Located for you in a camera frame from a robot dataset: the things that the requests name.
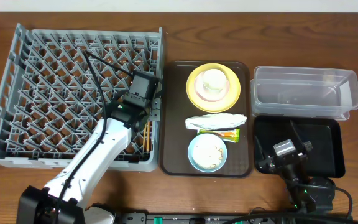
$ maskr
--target blue bowl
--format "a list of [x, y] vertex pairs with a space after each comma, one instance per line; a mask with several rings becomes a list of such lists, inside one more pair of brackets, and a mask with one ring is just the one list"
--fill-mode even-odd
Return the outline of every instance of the blue bowl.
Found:
[[[197, 163], [193, 159], [194, 147], [198, 143], [202, 143], [202, 142], [209, 142], [209, 143], [213, 142], [213, 144], [215, 144], [217, 147], [220, 147], [223, 150], [223, 152], [222, 152], [222, 161], [214, 169], [204, 169], [204, 168], [198, 166]], [[217, 137], [216, 135], [213, 135], [213, 134], [200, 134], [199, 136], [195, 137], [190, 142], [189, 148], [187, 150], [187, 156], [189, 157], [189, 161], [190, 161], [191, 165], [193, 165], [193, 167], [198, 169], [199, 171], [201, 171], [201, 172], [215, 172], [215, 171], [219, 170], [224, 165], [224, 163], [226, 162], [227, 148], [226, 148], [226, 145], [224, 144], [223, 140], [220, 139], [219, 137]]]

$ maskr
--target white cup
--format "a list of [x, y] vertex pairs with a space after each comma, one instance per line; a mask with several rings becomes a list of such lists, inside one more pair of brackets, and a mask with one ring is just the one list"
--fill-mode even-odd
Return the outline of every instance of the white cup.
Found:
[[205, 91], [212, 94], [220, 93], [226, 86], [227, 78], [219, 69], [209, 69], [203, 74], [203, 85]]

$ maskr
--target dish rack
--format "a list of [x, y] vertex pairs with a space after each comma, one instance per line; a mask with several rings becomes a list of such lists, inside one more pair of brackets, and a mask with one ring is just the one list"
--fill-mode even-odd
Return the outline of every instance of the dish rack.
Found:
[[[18, 24], [0, 86], [0, 165], [67, 166], [101, 118], [102, 97], [81, 50], [131, 72], [163, 78], [162, 28], [153, 32], [32, 30]], [[106, 103], [128, 90], [131, 77], [89, 59]], [[157, 166], [160, 98], [152, 102], [151, 148], [143, 131], [110, 169], [152, 171]]]

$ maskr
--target food in bowl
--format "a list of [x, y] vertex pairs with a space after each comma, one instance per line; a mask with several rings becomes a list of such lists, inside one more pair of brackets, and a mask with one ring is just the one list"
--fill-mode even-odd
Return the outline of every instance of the food in bowl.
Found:
[[193, 160], [202, 169], [217, 168], [223, 159], [223, 149], [217, 145], [199, 142], [193, 149]]

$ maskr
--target cable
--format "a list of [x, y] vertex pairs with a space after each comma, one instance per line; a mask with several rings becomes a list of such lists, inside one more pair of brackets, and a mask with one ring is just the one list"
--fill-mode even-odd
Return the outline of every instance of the cable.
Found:
[[74, 178], [74, 175], [76, 174], [76, 172], [78, 171], [78, 169], [80, 169], [80, 167], [82, 166], [82, 164], [87, 160], [87, 158], [89, 158], [89, 156], [91, 155], [91, 153], [97, 148], [97, 146], [99, 145], [99, 143], [101, 143], [103, 141], [103, 137], [104, 134], [106, 132], [106, 127], [107, 127], [107, 114], [106, 114], [106, 102], [104, 100], [104, 96], [103, 96], [103, 91], [102, 88], [100, 87], [100, 83], [98, 81], [98, 78], [96, 77], [96, 74], [93, 70], [92, 64], [88, 58], [88, 56], [86, 56], [85, 54], [85, 60], [86, 63], [89, 66], [89, 69], [91, 70], [94, 82], [96, 84], [97, 89], [100, 92], [100, 96], [101, 96], [101, 101], [102, 101], [102, 108], [103, 108], [103, 128], [101, 131], [101, 134], [99, 136], [99, 138], [96, 140], [95, 144], [92, 146], [92, 148], [88, 151], [88, 153], [86, 153], [86, 155], [84, 156], [84, 158], [82, 158], [82, 160], [77, 164], [77, 166], [74, 167], [74, 169], [72, 170], [71, 174], [68, 176], [68, 178], [65, 181], [65, 184], [63, 185], [62, 191], [60, 192], [59, 198], [57, 200], [57, 204], [56, 204], [56, 209], [55, 209], [55, 218], [53, 219], [53, 223], [56, 223], [58, 220], [58, 216], [59, 216], [59, 209], [60, 209], [60, 204], [62, 203], [64, 194], [68, 188], [68, 186], [70, 185], [71, 180]]
[[[353, 211], [353, 199], [352, 199], [352, 196], [349, 194], [349, 192], [347, 192], [346, 190], [342, 189], [342, 188], [339, 188], [339, 187], [323, 187], [323, 186], [316, 186], [316, 185], [310, 185], [310, 184], [299, 184], [299, 183], [296, 183], [294, 181], [290, 181], [284, 177], [281, 177], [285, 182], [287, 183], [290, 183], [290, 184], [295, 184], [297, 186], [300, 186], [300, 187], [305, 187], [305, 188], [315, 188], [315, 189], [322, 189], [322, 190], [337, 190], [337, 191], [340, 191], [340, 192], [343, 192], [344, 194], [346, 194], [347, 198], [349, 199], [349, 209], [347, 211], [347, 215], [346, 217], [349, 219], [352, 215], [352, 211]], [[326, 178], [328, 181], [330, 181], [333, 185], [334, 182], [329, 179], [329, 178]]]
[[348, 199], [349, 199], [349, 210], [347, 211], [347, 218], [350, 218], [351, 215], [352, 215], [352, 211], [353, 211], [353, 199], [352, 199], [352, 196], [349, 194], [349, 192], [345, 191], [342, 188], [336, 187], [335, 190], [343, 192], [348, 197]]
[[226, 221], [223, 224], [235, 224], [240, 221], [249, 221], [257, 218], [297, 218], [302, 220], [309, 221], [323, 221], [323, 222], [333, 222], [333, 223], [353, 223], [358, 224], [358, 221], [349, 220], [345, 218], [332, 217], [327, 215], [311, 215], [311, 214], [303, 214], [303, 213], [262, 213], [255, 215], [246, 215], [239, 218], [234, 218], [232, 220]]
[[255, 207], [248, 213], [248, 215], [250, 215], [252, 212], [254, 212], [255, 209], [262, 209], [263, 211], [266, 211], [266, 209], [264, 209], [262, 207]]
[[90, 56], [92, 56], [92, 57], [94, 57], [95, 59], [99, 60], [100, 62], [104, 63], [105, 65], [109, 65], [109, 66], [112, 67], [112, 68], [115, 68], [115, 69], [117, 69], [117, 70], [119, 70], [119, 71], [121, 71], [121, 72], [124, 72], [124, 73], [126, 73], [127, 75], [129, 75], [129, 76], [132, 77], [132, 78], [134, 77], [133, 74], [131, 74], [130, 72], [127, 72], [127, 71], [125, 71], [125, 70], [122, 69], [122, 68], [116, 67], [116, 66], [114, 66], [113, 64], [111, 64], [111, 63], [109, 63], [109, 62], [107, 62], [107, 61], [105, 61], [105, 60], [99, 58], [98, 56], [95, 56], [94, 54], [92, 54], [92, 53], [90, 53], [90, 52], [88, 52], [88, 51], [85, 51], [85, 53], [88, 54], [88, 55], [90, 55]]
[[[125, 71], [124, 69], [121, 69], [121, 68], [119, 68], [119, 67], [116, 67], [116, 66], [114, 66], [113, 64], [111, 64], [111, 63], [109, 63], [109, 62], [107, 62], [107, 61], [105, 61], [105, 60], [99, 58], [98, 56], [95, 56], [94, 54], [92, 54], [92, 53], [90, 53], [90, 52], [88, 52], [88, 51], [85, 51], [85, 52], [86, 52], [86, 54], [88, 54], [89, 56], [94, 57], [96, 60], [99, 60], [100, 62], [104, 63], [105, 65], [109, 65], [109, 66], [112, 67], [112, 68], [115, 68], [115, 69], [117, 69], [117, 70], [119, 70], [119, 71], [121, 71], [121, 72], [124, 72], [124, 73], [126, 73], [127, 75], [129, 75], [131, 78], [134, 77], [134, 75], [131, 74], [130, 72], [127, 72], [127, 71]], [[165, 85], [164, 85], [162, 79], [161, 79], [161, 78], [157, 78], [157, 79], [158, 79], [158, 81], [161, 83], [161, 90], [160, 90], [158, 93], [155, 94], [154, 98], [161, 97], [162, 94], [165, 92]]]

